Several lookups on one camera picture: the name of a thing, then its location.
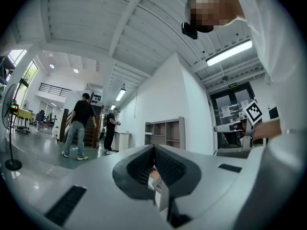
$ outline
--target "railing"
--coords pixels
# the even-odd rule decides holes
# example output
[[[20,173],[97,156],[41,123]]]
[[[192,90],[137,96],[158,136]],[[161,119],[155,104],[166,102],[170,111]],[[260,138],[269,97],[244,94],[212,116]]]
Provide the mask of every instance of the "railing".
[[[103,121],[102,115],[103,115],[103,110],[104,110],[104,105],[101,107],[101,112],[100,112],[100,116],[96,117],[95,122],[97,127],[94,129],[94,137],[93,137],[93,141],[92,141],[92,148],[97,148],[97,140],[98,140],[98,133],[99,133],[99,129],[101,126],[101,122]]]
[[[67,128],[67,126],[69,125],[69,122],[71,120],[71,114],[72,111],[70,113],[68,113],[68,109],[64,109],[64,113],[63,113],[63,118],[62,118],[62,123],[61,123],[61,128],[60,128],[60,132],[59,132],[59,142],[63,142],[65,139],[65,130]]]
[[[41,83],[38,90],[42,91],[42,92],[62,96],[62,97],[65,97],[65,98],[67,97],[68,92],[71,91],[71,90],[68,90],[68,89],[60,88],[60,87],[45,84],[45,83]]]

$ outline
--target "ceiling light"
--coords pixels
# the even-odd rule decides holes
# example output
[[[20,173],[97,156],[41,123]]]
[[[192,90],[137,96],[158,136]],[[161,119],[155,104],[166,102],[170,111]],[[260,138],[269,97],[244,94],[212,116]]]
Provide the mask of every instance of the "ceiling light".
[[[118,93],[118,96],[117,96],[117,98],[116,98],[116,101],[120,101],[120,99],[123,97],[123,95],[124,95],[124,93],[126,92],[126,90],[125,89],[121,89],[120,91],[119,91],[119,93]]]
[[[226,51],[215,55],[209,59],[206,60],[208,66],[212,66],[218,62],[220,62],[221,60],[227,59],[228,57],[231,57],[237,53],[240,53],[246,49],[249,49],[253,46],[253,43],[251,40],[245,41],[239,45],[236,45],[234,47],[231,47],[230,49],[227,49]]]

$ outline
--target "sneaker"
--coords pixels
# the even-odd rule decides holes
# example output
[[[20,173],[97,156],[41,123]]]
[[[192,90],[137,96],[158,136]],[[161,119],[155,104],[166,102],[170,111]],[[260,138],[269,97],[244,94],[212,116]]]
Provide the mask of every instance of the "sneaker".
[[[84,156],[84,157],[80,158],[80,157],[78,156],[78,160],[88,160],[88,157]]]
[[[68,158],[68,155],[66,155],[64,151],[62,152],[62,154],[64,155],[64,157]]]

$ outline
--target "fan base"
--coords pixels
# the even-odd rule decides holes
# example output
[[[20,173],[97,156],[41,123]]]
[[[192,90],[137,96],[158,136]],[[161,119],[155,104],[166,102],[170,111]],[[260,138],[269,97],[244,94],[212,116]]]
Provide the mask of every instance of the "fan base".
[[[5,167],[11,171],[17,171],[21,169],[23,166],[19,160],[13,159],[13,160],[6,160],[5,161]]]

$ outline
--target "vent slot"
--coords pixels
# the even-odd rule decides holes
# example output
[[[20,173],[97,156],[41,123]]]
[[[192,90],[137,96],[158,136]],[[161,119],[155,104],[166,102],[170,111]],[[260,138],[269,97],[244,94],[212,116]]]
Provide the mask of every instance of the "vent slot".
[[[236,173],[240,173],[242,168],[241,167],[237,167],[237,166],[233,166],[230,164],[225,164],[222,163],[219,168],[223,169],[223,170],[227,170],[227,171],[232,171],[232,172],[236,172]]]
[[[46,217],[59,226],[63,226],[85,192],[86,189],[83,187],[71,187],[71,189],[49,210],[49,212],[46,213]]]

